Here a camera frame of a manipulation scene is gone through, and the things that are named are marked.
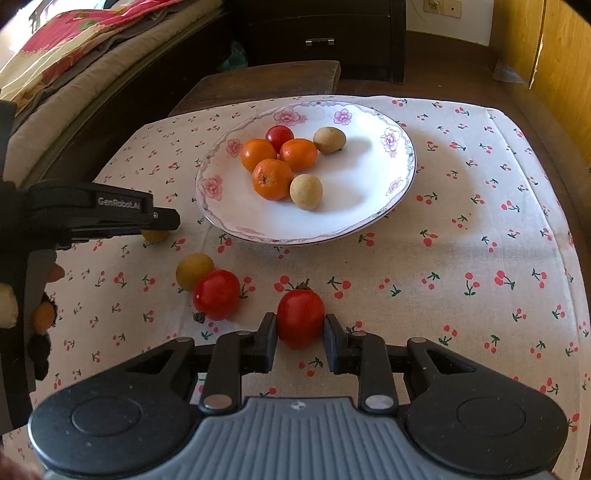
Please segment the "dark brown longan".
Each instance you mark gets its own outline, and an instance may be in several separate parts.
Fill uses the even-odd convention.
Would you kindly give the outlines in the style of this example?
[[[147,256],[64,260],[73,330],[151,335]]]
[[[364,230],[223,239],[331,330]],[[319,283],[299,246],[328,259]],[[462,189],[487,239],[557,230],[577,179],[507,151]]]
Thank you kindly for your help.
[[[142,230],[141,235],[146,242],[156,244],[164,242],[168,238],[169,232],[166,230]]]

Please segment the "tan longan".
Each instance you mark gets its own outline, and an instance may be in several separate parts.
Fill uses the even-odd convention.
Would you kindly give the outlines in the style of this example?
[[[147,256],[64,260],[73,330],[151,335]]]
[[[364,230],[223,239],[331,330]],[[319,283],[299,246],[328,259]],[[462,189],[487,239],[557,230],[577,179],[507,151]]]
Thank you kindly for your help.
[[[290,183],[290,199],[303,210],[312,211],[322,203],[324,187],[317,176],[301,174]]]
[[[181,290],[192,292],[197,283],[214,270],[214,262],[204,253],[184,257],[175,271],[176,283]]]

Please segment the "oval red tomato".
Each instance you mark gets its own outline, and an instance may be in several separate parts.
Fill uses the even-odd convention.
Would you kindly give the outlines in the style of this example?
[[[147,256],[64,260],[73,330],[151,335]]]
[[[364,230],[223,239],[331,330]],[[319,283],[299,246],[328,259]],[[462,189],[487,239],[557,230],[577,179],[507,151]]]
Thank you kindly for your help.
[[[321,339],[324,319],[325,304],[320,295],[308,284],[298,284],[277,306],[277,335],[291,350],[308,348]]]

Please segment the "orange tangerine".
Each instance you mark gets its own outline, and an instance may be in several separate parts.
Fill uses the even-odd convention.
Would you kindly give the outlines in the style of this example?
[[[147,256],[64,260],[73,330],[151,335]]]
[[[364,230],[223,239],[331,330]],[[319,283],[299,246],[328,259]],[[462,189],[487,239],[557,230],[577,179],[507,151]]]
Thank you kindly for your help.
[[[276,150],[274,150],[273,144],[269,140],[253,138],[242,145],[240,159],[242,160],[242,166],[252,172],[260,161],[276,159]]]
[[[290,195],[294,173],[286,162],[264,159],[252,171],[252,187],[263,199],[280,201]]]
[[[314,142],[304,138],[288,140],[280,148],[280,160],[294,172],[311,168],[318,158],[318,149]]]

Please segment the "round red tomato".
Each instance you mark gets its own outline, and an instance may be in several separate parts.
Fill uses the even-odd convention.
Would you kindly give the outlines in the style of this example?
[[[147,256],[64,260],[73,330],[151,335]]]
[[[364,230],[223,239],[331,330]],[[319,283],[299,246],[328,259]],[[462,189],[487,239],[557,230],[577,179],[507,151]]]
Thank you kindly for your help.
[[[284,125],[276,125],[266,131],[266,140],[270,142],[276,153],[280,153],[280,149],[284,143],[293,139],[293,131]]]

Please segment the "beige mattress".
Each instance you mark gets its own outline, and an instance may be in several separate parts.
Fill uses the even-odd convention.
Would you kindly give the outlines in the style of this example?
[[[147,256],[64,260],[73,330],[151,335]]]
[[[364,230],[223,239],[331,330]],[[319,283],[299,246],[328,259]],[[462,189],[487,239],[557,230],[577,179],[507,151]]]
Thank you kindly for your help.
[[[14,103],[4,165],[6,180],[20,184],[67,126],[116,79],[181,31],[221,9],[218,1],[172,2],[90,50],[22,111]]]

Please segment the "cherry print tablecloth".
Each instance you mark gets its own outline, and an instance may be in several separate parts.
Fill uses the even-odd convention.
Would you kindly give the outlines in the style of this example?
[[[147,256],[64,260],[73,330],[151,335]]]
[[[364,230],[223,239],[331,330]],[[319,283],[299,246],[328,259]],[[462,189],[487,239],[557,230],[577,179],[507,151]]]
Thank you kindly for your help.
[[[49,372],[32,401],[176,336],[209,343],[256,328],[284,291],[308,282],[348,329],[390,344],[424,336],[550,396],[569,422],[556,474],[581,478],[589,310],[571,228],[533,148],[492,108],[391,97],[366,105],[408,132],[418,160],[413,186],[380,221],[314,246],[233,238],[202,217],[195,199],[197,169],[219,137],[266,110],[300,123],[287,100],[185,114],[134,132],[97,179],[152,193],[178,210],[181,226],[155,245],[113,238],[59,255],[65,276],[48,288],[58,307]],[[238,309],[228,319],[198,322],[192,292],[178,287],[176,267],[192,253],[238,277]]]

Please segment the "floral quilt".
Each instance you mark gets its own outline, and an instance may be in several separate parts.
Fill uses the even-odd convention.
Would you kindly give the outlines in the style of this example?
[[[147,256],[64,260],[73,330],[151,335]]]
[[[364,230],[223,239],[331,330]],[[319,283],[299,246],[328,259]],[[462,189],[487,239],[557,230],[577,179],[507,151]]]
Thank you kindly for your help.
[[[90,50],[172,1],[129,1],[109,9],[60,13],[40,27],[1,69],[1,99],[22,111]]]

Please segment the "dark wooden stool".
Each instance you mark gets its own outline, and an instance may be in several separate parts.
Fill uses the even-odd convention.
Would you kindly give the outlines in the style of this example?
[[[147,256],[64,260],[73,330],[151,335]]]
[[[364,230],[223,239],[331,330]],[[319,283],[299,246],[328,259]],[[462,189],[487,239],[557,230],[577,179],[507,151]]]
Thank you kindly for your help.
[[[305,95],[330,95],[341,77],[334,60],[284,62],[232,69],[202,78],[169,117],[218,106]]]

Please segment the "dark wooden nightstand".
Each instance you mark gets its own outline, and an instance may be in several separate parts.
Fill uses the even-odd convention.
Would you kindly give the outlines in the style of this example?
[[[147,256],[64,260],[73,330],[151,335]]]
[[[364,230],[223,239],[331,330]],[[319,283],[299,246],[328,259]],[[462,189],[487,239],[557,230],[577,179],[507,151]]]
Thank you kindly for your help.
[[[404,81],[404,1],[225,1],[222,8],[250,66],[331,60],[346,78]]]

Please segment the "yellow wooden wardrobe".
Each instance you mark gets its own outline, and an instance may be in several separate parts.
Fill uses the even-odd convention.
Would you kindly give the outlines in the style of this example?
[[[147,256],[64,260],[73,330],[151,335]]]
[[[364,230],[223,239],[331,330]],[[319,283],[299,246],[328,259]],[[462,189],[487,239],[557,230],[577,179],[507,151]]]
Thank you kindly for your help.
[[[490,46],[539,104],[571,197],[590,203],[590,24],[566,1],[496,1]]]

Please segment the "wall power socket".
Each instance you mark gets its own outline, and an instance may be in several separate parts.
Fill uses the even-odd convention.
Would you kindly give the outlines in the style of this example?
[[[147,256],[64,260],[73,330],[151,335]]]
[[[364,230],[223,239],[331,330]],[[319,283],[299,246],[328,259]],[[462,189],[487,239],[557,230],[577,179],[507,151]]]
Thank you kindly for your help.
[[[461,0],[424,0],[423,9],[426,13],[443,15],[456,19],[462,17]]]

